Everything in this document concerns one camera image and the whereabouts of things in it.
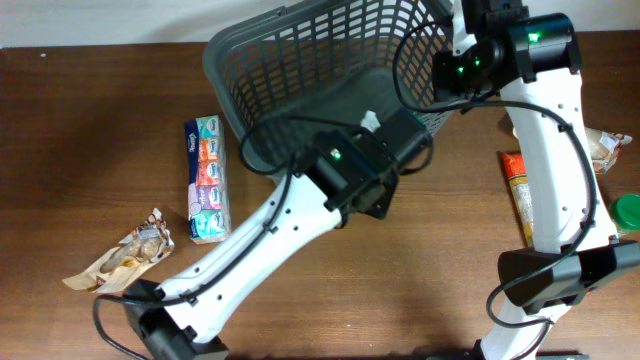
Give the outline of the orange spaghetti package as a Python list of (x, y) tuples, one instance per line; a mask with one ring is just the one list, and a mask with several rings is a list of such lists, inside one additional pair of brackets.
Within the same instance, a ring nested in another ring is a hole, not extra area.
[(525, 244), (528, 247), (532, 247), (534, 225), (533, 206), (524, 158), (520, 152), (503, 152), (501, 154), (501, 160), (520, 218)]

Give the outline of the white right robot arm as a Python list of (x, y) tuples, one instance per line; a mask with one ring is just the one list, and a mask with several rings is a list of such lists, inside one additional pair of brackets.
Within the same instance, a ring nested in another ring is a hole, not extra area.
[(533, 210), (530, 247), (498, 260), (493, 328), (480, 359), (531, 359), (555, 322), (592, 290), (636, 269), (599, 192), (585, 132), (582, 59), (569, 18), (520, 1), (457, 1), (453, 48), (433, 70), (436, 97), (504, 108), (516, 130)]

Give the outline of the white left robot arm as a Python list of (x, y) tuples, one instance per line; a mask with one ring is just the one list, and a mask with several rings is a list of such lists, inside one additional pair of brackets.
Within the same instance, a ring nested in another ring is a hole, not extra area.
[(178, 275), (125, 293), (131, 327), (155, 359), (223, 359), (218, 335), (242, 301), (311, 240), (353, 214), (385, 218), (402, 174), (432, 144), (401, 109), (375, 131), (317, 133), (264, 204), (222, 244)]

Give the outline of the grey plastic basket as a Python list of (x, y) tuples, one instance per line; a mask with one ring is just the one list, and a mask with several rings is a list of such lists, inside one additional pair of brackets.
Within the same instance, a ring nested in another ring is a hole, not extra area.
[(452, 47), (439, 0), (302, 1), (222, 30), (203, 69), (246, 162), (270, 170), (320, 131), (434, 104), (437, 52)]

